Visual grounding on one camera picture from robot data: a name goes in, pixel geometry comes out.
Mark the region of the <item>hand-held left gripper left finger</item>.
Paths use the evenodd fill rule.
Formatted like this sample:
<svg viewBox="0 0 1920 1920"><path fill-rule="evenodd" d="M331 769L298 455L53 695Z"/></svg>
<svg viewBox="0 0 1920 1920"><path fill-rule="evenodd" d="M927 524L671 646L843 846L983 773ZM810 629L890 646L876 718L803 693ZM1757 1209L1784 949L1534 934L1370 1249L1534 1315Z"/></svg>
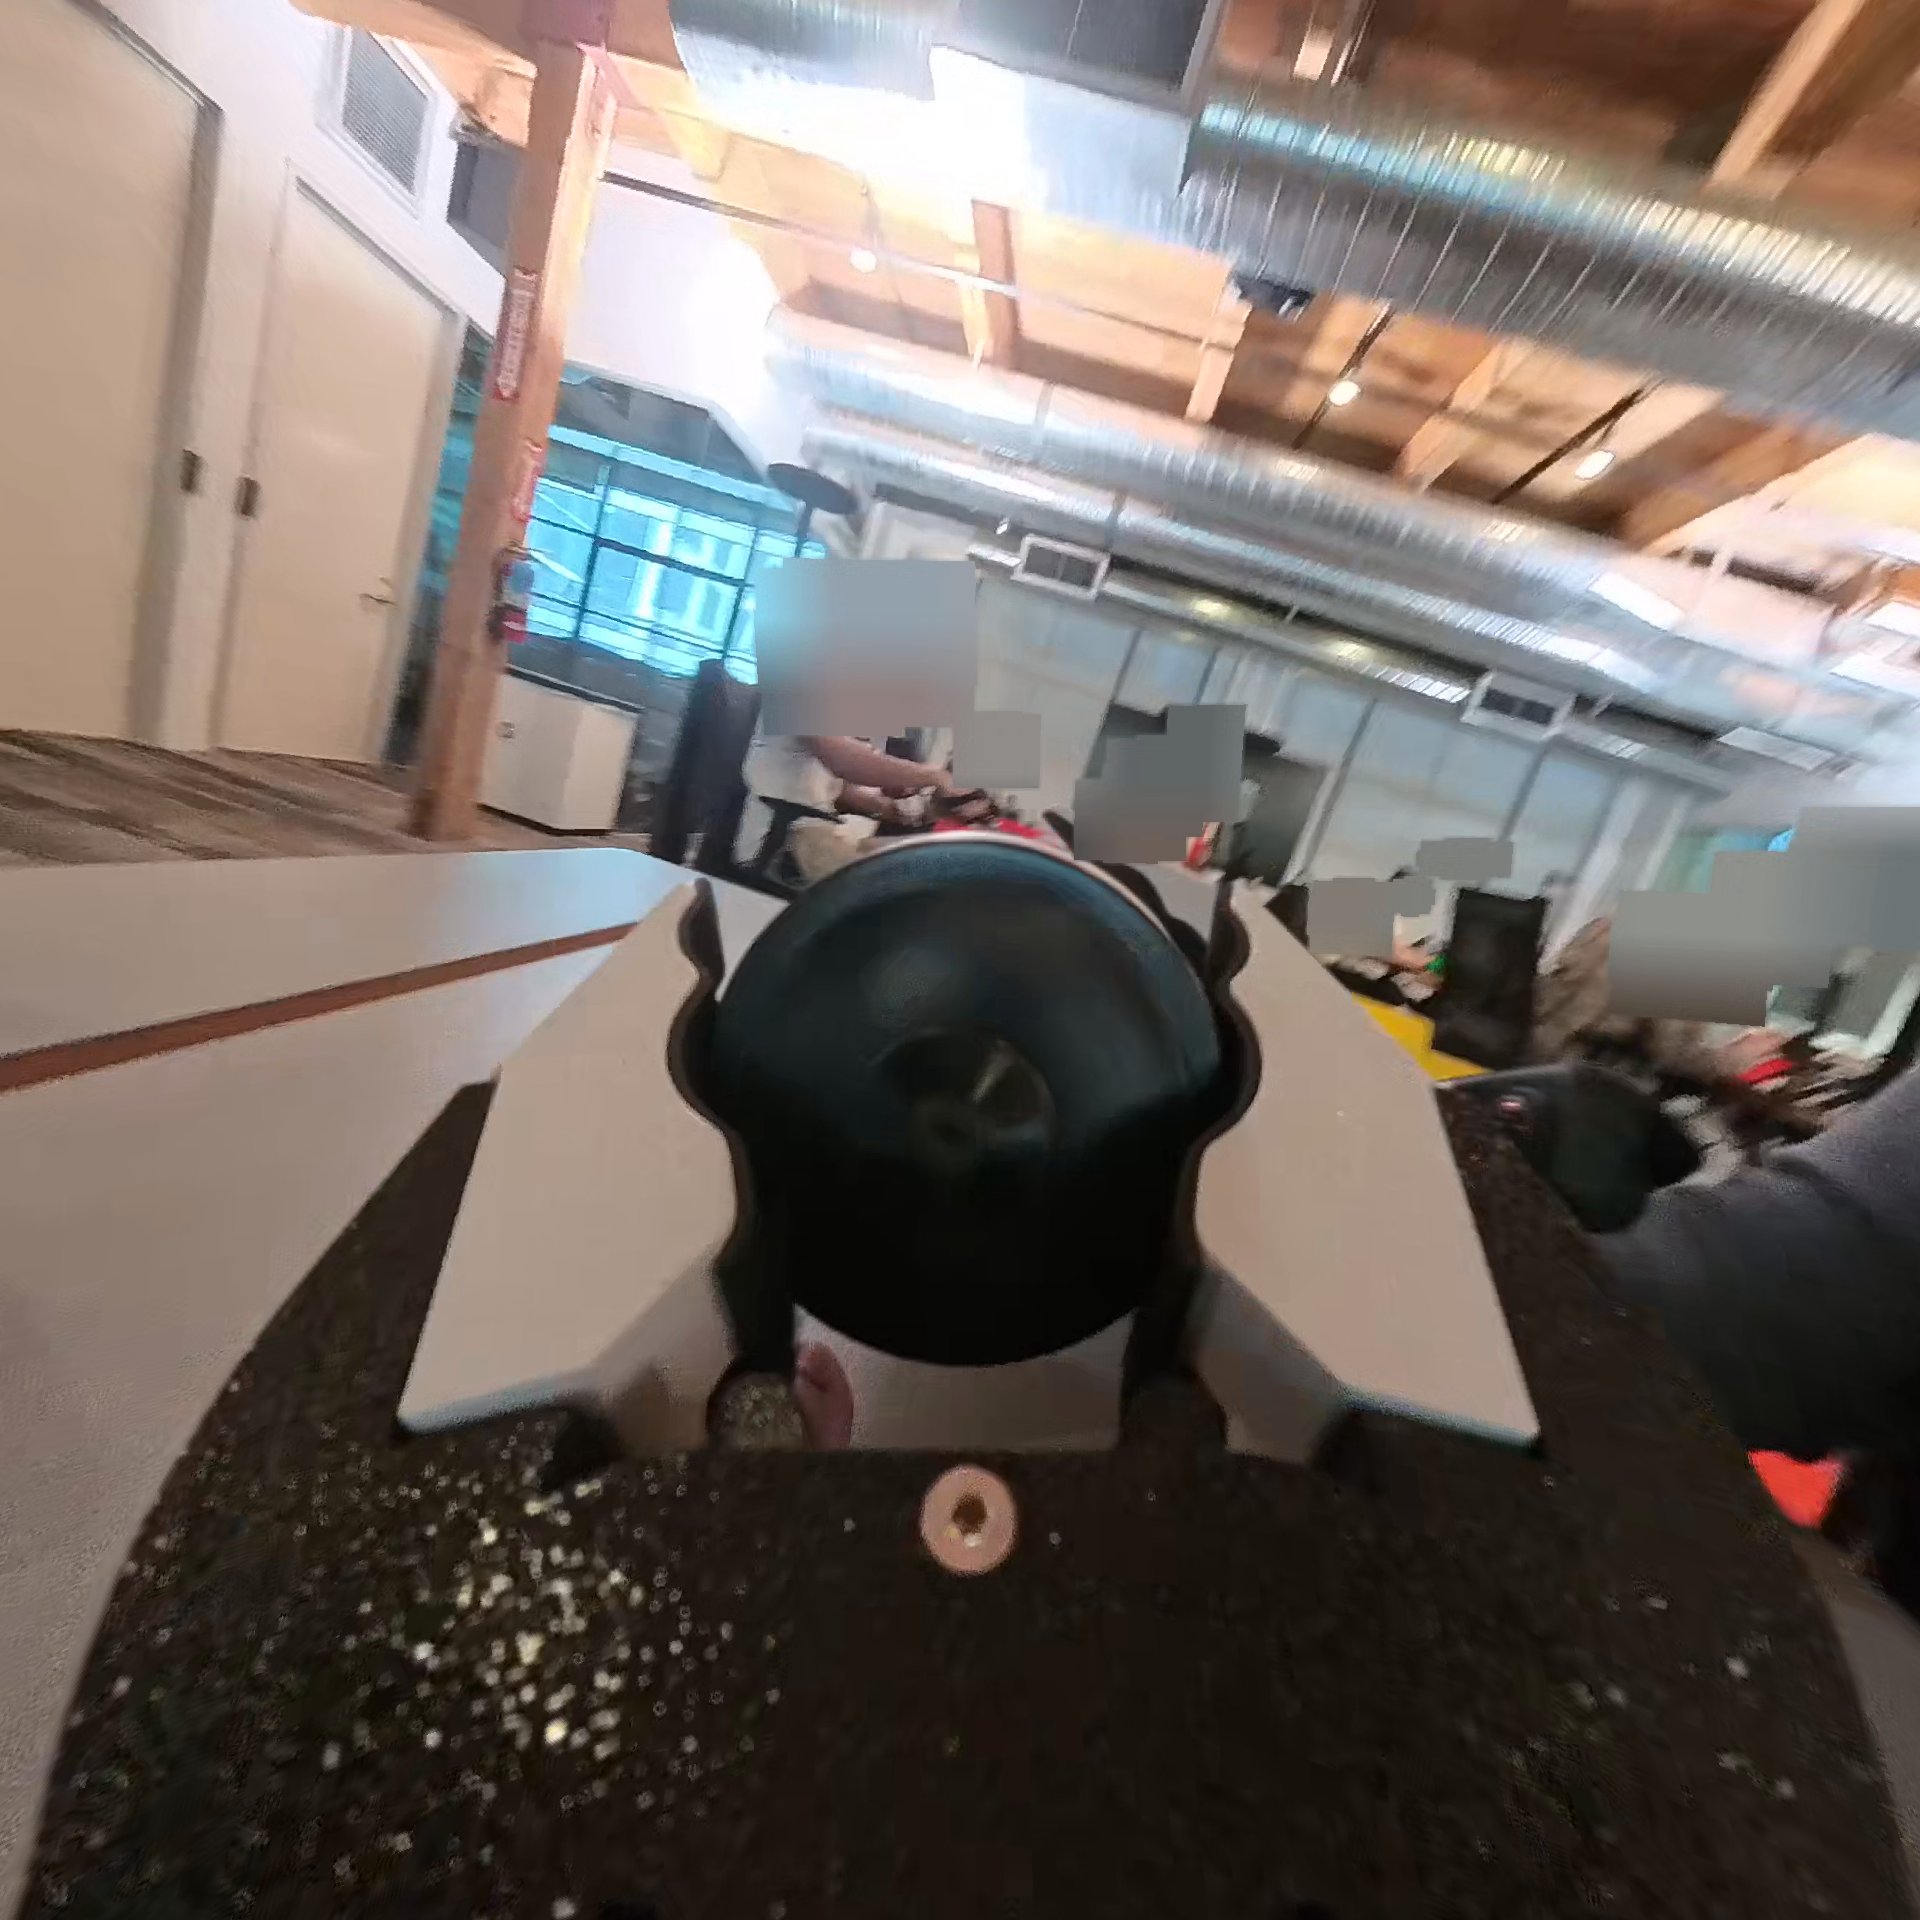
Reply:
<svg viewBox="0 0 1920 1920"><path fill-rule="evenodd" d="M630 1453L703 1445L736 1175L686 1069L725 959L714 886L680 885L499 1068L400 1428L559 1411Z"/></svg>

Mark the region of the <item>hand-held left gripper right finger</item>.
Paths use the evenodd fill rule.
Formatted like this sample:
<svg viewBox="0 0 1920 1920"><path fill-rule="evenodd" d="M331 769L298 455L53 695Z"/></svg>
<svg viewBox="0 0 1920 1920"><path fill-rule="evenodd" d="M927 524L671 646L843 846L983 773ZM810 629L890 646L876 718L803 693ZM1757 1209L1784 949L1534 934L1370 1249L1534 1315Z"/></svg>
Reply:
<svg viewBox="0 0 1920 1920"><path fill-rule="evenodd" d="M1306 1465L1372 1411L1507 1450L1541 1437L1432 1079L1235 886L1226 983L1252 1092L1191 1202L1186 1361L1231 1453Z"/></svg>

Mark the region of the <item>white bottle with black lid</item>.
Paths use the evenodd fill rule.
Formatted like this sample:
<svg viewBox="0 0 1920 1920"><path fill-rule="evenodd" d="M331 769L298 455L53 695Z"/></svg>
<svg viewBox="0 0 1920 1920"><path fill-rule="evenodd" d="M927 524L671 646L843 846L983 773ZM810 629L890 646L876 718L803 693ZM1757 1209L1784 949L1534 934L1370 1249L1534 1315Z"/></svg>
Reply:
<svg viewBox="0 0 1920 1920"><path fill-rule="evenodd" d="M1060 1353L1162 1282L1244 1047L1174 932L1104 870L934 831L798 897L688 1066L736 1154L727 1302L955 1369Z"/></svg>

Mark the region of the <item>person's right forearm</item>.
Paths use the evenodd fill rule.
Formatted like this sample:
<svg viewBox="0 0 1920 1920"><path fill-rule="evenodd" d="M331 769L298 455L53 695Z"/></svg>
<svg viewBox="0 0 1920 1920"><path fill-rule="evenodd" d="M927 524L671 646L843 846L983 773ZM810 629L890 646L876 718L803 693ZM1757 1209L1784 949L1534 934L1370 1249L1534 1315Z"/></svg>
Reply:
<svg viewBox="0 0 1920 1920"><path fill-rule="evenodd" d="M1652 1194L1597 1249L1742 1452L1839 1460L1874 1521L1916 1525L1916 1068L1806 1143Z"/></svg>

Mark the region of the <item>yellow bin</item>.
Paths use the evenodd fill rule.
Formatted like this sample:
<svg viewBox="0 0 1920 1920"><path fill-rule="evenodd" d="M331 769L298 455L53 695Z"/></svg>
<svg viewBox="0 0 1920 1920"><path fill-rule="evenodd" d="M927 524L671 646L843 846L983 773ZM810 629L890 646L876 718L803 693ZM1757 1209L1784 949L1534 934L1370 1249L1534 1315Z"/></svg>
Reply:
<svg viewBox="0 0 1920 1920"><path fill-rule="evenodd" d="M1404 974L1381 962L1348 964L1342 959L1327 959L1327 971L1432 1083L1452 1083L1485 1071L1482 1066L1436 1044L1436 977Z"/></svg>

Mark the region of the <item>black office chair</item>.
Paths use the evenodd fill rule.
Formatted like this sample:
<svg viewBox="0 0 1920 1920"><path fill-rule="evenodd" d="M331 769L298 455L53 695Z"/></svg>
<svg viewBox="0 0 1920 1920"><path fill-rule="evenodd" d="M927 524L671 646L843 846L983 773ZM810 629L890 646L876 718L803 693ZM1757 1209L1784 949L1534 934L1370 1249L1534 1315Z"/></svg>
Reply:
<svg viewBox="0 0 1920 1920"><path fill-rule="evenodd" d="M1475 1068L1522 1066L1534 1027L1547 901L1463 886L1431 1004L1431 1044Z"/></svg>
<svg viewBox="0 0 1920 1920"><path fill-rule="evenodd" d="M717 659L700 663L668 763L655 790L651 855L670 867L691 865L711 881L730 881L771 898L795 886L775 870L788 819L766 828L756 850L736 853L749 799L744 761L756 737L762 698Z"/></svg>

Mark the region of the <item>red container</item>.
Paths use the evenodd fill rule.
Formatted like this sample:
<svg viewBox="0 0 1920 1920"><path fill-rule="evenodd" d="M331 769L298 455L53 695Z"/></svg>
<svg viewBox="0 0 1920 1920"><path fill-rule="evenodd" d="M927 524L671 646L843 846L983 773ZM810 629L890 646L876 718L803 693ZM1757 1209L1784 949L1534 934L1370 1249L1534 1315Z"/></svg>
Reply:
<svg viewBox="0 0 1920 1920"><path fill-rule="evenodd" d="M1820 1533L1830 1527L1836 1501L1850 1476L1845 1453L1798 1458L1784 1452L1752 1450L1747 1460L1766 1499L1791 1530Z"/></svg>

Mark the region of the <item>white recycling cabinet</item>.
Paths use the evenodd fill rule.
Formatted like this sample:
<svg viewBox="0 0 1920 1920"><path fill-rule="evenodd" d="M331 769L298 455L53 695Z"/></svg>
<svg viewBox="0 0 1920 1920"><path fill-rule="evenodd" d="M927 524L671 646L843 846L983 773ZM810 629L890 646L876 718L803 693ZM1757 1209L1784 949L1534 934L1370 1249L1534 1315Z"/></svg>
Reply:
<svg viewBox="0 0 1920 1920"><path fill-rule="evenodd" d="M549 831L610 831L640 731L636 709L539 679L499 683L479 804Z"/></svg>

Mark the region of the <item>large window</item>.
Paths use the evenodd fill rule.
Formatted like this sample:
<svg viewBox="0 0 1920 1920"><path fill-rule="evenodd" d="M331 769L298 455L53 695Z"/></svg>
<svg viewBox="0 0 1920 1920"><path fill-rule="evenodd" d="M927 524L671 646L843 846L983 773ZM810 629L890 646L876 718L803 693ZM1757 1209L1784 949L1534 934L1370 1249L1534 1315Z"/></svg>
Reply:
<svg viewBox="0 0 1920 1920"><path fill-rule="evenodd" d="M525 526L531 631L589 666L756 681L756 590L826 553L798 501L703 406L567 375Z"/></svg>

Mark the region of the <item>white door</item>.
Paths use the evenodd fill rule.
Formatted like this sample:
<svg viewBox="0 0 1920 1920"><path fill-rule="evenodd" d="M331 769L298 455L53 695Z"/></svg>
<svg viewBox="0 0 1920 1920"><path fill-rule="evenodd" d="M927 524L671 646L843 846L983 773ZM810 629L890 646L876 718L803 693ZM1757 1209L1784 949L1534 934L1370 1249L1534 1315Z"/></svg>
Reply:
<svg viewBox="0 0 1920 1920"><path fill-rule="evenodd" d="M213 737L374 761L426 537L452 311L307 183L271 254Z"/></svg>
<svg viewBox="0 0 1920 1920"><path fill-rule="evenodd" d="M222 117L104 5L2 7L2 723L157 740Z"/></svg>

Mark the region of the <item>wooden post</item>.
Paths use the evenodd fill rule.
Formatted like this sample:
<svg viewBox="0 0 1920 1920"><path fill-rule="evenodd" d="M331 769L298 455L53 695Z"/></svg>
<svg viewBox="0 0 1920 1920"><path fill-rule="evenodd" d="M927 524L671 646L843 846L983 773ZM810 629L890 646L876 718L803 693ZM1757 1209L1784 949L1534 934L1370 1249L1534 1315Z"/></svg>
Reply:
<svg viewBox="0 0 1920 1920"><path fill-rule="evenodd" d="M604 62L608 5L520 5L519 31L535 59L531 124L415 756L411 831L430 844L462 844L472 829L509 650L494 611L535 507L616 118Z"/></svg>

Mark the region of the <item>silver ceiling duct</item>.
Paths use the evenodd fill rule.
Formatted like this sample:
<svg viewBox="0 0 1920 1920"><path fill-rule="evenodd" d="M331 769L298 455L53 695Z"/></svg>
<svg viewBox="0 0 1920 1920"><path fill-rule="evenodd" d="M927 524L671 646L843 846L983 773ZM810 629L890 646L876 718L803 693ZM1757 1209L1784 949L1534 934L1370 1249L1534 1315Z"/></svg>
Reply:
<svg viewBox="0 0 1920 1920"><path fill-rule="evenodd" d="M1680 714L1726 710L1735 724L1824 739L1837 751L1916 719L1916 668L1869 663L1862 641L1826 651L1847 618L1779 590L1732 581L1716 591L1696 566L1547 519L1412 492L787 307L766 322L764 361L823 417L1032 466L1302 557L1343 555L1379 581L1515 618L1571 641L1571 666Z"/></svg>
<svg viewBox="0 0 1920 1920"><path fill-rule="evenodd" d="M1916 442L1916 239L1230 78L1221 5L670 5L711 117L1307 292Z"/></svg>

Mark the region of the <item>wall air vent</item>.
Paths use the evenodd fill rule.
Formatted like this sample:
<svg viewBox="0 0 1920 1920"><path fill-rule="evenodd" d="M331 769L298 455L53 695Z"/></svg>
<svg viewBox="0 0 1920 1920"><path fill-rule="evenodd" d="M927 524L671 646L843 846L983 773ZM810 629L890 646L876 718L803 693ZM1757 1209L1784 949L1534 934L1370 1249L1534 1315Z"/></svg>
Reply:
<svg viewBox="0 0 1920 1920"><path fill-rule="evenodd" d="M406 201L418 201L430 93L418 74L379 36L358 27L338 30L326 122L383 185Z"/></svg>

